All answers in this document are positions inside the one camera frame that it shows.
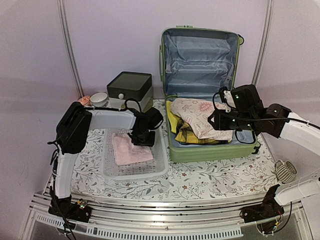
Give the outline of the pink towel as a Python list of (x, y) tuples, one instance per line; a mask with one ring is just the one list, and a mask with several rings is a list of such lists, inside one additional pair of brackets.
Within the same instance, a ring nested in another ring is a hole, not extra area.
[(118, 166), (142, 163), (154, 159), (150, 147), (133, 145), (127, 133), (113, 133), (111, 142), (115, 163)]

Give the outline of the white pink printed cloth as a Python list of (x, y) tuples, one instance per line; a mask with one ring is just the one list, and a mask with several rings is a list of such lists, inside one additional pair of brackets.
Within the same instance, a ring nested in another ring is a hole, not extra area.
[(170, 112), (187, 123), (198, 139), (230, 142), (232, 130), (215, 130), (208, 122), (208, 117), (215, 111), (214, 106), (220, 110), (227, 108), (223, 103), (178, 97), (170, 104)]

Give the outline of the white plastic mesh basket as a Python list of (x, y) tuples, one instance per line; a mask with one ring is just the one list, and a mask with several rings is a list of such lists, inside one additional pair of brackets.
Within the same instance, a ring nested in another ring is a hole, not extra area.
[(155, 131), (152, 147), (133, 145), (128, 133), (127, 129), (105, 129), (102, 177), (107, 181), (135, 181), (166, 174), (169, 161), (162, 131)]

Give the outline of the yellow plaid garment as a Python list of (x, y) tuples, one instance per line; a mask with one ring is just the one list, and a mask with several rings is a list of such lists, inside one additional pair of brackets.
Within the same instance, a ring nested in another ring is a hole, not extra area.
[(215, 140), (210, 138), (199, 139), (187, 122), (170, 111), (171, 104), (171, 101), (166, 101), (166, 113), (170, 123), (171, 132), (175, 134), (174, 139), (177, 142), (183, 145), (217, 145), (228, 143), (228, 141), (225, 140)]

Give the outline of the drawer cabinet with dark top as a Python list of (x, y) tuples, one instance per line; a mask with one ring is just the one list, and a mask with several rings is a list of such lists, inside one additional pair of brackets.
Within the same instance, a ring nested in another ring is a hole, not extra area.
[(106, 86), (109, 104), (115, 109), (125, 106), (149, 110), (153, 106), (153, 81), (150, 73), (123, 71)]

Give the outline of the green hard-shell suitcase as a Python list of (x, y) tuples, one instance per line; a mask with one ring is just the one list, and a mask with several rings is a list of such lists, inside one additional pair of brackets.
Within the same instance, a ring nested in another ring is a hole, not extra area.
[[(168, 28), (161, 36), (159, 71), (165, 99), (192, 98), (219, 101), (221, 87), (233, 89), (240, 45), (234, 32), (193, 28)], [(254, 132), (238, 131), (227, 144), (185, 144), (168, 134), (169, 156), (175, 163), (234, 159), (257, 154), (261, 144)]]

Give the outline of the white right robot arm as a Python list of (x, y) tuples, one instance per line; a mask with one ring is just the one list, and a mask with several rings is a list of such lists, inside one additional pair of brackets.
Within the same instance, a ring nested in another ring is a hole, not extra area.
[[(277, 139), (287, 140), (319, 155), (320, 128), (303, 119), (291, 109), (273, 103), (264, 107), (256, 87), (252, 84), (228, 90), (222, 87), (217, 94), (227, 105), (214, 112), (207, 121), (217, 131), (252, 131), (255, 135), (267, 133)], [(313, 196), (320, 192), (320, 171), (297, 178), (297, 169), (289, 161), (277, 161), (275, 174), (278, 184), (269, 188), (262, 203), (244, 207), (240, 216), (245, 223), (283, 216), (286, 204)]]

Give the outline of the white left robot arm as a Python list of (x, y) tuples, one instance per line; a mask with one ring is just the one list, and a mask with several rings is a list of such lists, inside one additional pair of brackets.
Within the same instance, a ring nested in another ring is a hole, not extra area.
[(86, 107), (73, 102), (56, 127), (56, 150), (51, 157), (49, 214), (88, 223), (92, 208), (79, 199), (72, 202), (71, 182), (79, 153), (90, 131), (104, 130), (98, 173), (106, 180), (154, 179), (168, 171), (162, 130), (163, 116), (152, 107), (147, 112), (134, 108)]

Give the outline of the small white bowl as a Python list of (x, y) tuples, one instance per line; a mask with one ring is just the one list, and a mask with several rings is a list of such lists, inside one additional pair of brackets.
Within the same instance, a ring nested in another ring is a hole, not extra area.
[(108, 94), (105, 92), (97, 92), (90, 97), (90, 102), (95, 107), (103, 107), (108, 102)]

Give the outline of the floral white tablecloth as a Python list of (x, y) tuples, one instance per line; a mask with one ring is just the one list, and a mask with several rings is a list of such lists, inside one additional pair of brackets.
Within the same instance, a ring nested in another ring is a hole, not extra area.
[(156, 132), (154, 160), (118, 166), (114, 162), (113, 129), (88, 132), (84, 149), (58, 165), (50, 185), (57, 196), (115, 198), (155, 202), (261, 198), (277, 183), (274, 160), (262, 140), (257, 154), (194, 162), (171, 160), (167, 125)]

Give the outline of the red patterned small bowl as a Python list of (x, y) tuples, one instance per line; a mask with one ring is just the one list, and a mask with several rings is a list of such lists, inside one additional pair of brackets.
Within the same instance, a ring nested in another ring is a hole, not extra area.
[(91, 97), (89, 95), (83, 96), (80, 99), (78, 99), (77, 101), (85, 107), (91, 106)]

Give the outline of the aluminium front rail frame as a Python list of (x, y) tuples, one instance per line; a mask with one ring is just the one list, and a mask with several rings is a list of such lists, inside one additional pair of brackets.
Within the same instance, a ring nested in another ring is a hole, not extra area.
[(35, 193), (21, 238), (23, 240), (263, 240), (256, 222), (246, 223), (243, 207), (262, 201), (261, 193), (225, 199), (135, 200), (87, 196), (92, 208), (87, 223), (49, 214), (47, 191)]

